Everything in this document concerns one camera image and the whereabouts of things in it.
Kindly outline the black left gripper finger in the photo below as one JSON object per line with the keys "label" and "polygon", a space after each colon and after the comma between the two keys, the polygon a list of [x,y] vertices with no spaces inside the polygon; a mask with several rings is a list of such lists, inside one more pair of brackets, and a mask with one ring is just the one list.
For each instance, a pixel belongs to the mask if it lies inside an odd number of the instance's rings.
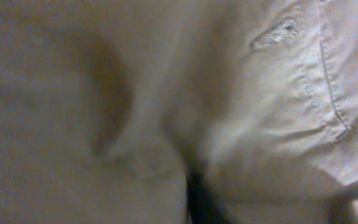
{"label": "black left gripper finger", "polygon": [[204,184],[199,173],[192,172],[186,180],[187,210],[192,224],[227,224],[218,200]]}

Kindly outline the khaki shorts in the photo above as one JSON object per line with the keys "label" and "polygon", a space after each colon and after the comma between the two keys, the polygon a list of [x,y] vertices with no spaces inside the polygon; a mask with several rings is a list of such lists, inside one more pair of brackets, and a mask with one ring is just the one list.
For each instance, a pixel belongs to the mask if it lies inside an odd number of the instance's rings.
{"label": "khaki shorts", "polygon": [[0,223],[358,223],[358,1],[0,1]]}

